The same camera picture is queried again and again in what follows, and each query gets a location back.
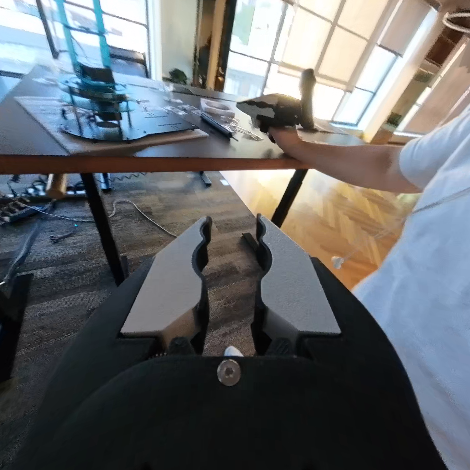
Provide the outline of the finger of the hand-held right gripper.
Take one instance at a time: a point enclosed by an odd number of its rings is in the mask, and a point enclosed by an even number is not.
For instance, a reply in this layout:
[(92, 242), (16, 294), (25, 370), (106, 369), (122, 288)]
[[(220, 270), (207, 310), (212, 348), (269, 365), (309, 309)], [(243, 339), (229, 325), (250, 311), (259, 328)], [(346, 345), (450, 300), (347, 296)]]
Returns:
[(252, 118), (264, 116), (280, 118), (285, 108), (291, 105), (291, 97), (283, 94), (268, 94), (237, 103), (237, 109)]

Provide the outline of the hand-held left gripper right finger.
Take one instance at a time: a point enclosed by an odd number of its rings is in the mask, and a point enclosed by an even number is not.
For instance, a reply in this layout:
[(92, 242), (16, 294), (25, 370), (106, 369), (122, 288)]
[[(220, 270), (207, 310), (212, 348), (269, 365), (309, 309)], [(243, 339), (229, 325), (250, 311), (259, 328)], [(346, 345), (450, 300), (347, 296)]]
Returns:
[(278, 339), (294, 353), (306, 338), (336, 338), (341, 329), (308, 253), (264, 215), (256, 220), (256, 256), (261, 267), (252, 338), (258, 355)]

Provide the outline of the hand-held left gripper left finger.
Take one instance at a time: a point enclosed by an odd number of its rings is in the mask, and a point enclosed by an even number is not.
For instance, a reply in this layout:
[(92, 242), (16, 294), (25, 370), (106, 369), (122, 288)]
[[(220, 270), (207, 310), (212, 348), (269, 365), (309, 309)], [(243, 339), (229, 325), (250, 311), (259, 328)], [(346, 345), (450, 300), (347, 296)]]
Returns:
[(203, 352), (210, 309), (202, 272), (211, 230), (211, 217), (202, 217), (155, 255), (121, 327), (123, 337), (156, 338), (164, 351), (185, 337)]

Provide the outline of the blue toy robot arm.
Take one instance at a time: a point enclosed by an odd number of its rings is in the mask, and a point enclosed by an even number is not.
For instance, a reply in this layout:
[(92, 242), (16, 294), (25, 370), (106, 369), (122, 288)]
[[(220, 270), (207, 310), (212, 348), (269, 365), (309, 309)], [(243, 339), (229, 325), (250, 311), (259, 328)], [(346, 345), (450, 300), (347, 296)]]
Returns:
[[(164, 136), (176, 141), (207, 138), (191, 122), (165, 109), (146, 110), (132, 95), (130, 85), (115, 80), (106, 39), (100, 1), (93, 1), (95, 26), (75, 26), (69, 22), (65, 1), (56, 1), (57, 13), (73, 67), (73, 74), (60, 79), (63, 105), (58, 131), (94, 142), (130, 143), (147, 137)], [(99, 60), (81, 59), (74, 33), (95, 36)]]

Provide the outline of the person's right forearm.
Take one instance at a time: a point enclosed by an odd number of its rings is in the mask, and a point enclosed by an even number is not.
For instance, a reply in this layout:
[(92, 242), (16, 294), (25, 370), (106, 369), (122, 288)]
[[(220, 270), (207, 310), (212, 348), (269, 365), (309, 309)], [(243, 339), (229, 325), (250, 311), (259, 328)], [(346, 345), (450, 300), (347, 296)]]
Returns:
[(353, 186), (396, 194), (422, 192), (403, 175), (398, 146), (335, 146), (300, 140), (286, 153), (309, 169)]

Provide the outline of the person's right hand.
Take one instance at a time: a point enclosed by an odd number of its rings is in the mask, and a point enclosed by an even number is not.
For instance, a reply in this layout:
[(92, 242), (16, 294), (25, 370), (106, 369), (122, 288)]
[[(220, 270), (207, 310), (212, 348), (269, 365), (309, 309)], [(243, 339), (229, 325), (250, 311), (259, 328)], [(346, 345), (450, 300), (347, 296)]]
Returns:
[(300, 138), (295, 126), (269, 127), (268, 135), (278, 147), (290, 157), (302, 155), (305, 142)]

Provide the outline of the black slotted bar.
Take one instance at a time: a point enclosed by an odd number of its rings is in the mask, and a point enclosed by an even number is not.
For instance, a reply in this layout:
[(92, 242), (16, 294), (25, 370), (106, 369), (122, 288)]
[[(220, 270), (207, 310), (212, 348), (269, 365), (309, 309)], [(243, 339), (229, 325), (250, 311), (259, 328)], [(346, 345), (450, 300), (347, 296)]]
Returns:
[(235, 142), (239, 142), (238, 138), (235, 137), (234, 131), (215, 120), (215, 118), (210, 114), (202, 111), (200, 114), (200, 120), (204, 130), (209, 130), (211, 133), (215, 133), (227, 141), (233, 140)]

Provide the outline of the power strip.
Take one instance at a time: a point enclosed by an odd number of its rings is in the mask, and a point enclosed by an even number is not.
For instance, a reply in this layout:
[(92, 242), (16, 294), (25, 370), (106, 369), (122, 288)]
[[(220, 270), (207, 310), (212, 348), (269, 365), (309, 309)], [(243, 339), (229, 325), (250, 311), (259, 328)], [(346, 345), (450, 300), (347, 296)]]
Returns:
[(9, 225), (36, 214), (42, 214), (49, 207), (54, 207), (56, 199), (47, 196), (13, 196), (0, 197), (0, 225)]

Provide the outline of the white foam sheet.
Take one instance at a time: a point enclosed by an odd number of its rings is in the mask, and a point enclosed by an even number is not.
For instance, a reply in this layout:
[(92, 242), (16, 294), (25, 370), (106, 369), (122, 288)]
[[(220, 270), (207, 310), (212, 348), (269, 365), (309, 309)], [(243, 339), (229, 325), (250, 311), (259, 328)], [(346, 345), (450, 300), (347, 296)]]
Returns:
[(24, 96), (15, 100), (69, 155), (91, 155), (93, 152), (104, 155), (115, 151), (133, 153), (153, 146), (209, 138), (207, 132), (175, 114), (163, 113), (166, 120), (173, 121), (164, 126), (156, 111), (150, 116), (136, 110), (131, 112), (132, 128), (129, 128), (127, 119), (121, 121), (122, 134), (118, 128), (100, 127), (85, 117), (80, 117), (83, 131), (80, 134), (72, 111), (66, 114), (67, 119), (62, 117), (59, 99)]

